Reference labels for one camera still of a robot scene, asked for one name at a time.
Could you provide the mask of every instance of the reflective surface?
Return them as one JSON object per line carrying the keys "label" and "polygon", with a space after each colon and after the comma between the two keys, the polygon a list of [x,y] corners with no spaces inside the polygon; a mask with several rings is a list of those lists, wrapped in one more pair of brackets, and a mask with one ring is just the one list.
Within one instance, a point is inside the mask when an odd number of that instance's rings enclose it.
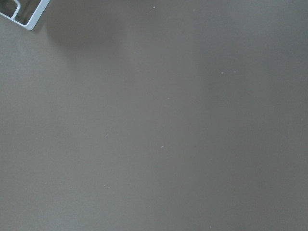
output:
{"label": "reflective surface", "polygon": [[0,20],[2,229],[306,230],[307,7],[53,0],[34,32]]}

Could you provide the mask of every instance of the gray surface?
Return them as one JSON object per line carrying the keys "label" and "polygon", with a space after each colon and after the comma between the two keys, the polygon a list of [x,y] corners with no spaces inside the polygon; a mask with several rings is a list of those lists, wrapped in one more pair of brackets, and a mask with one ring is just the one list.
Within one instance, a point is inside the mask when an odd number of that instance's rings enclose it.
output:
{"label": "gray surface", "polygon": [[0,19],[1,230],[307,230],[307,1],[89,2]]}

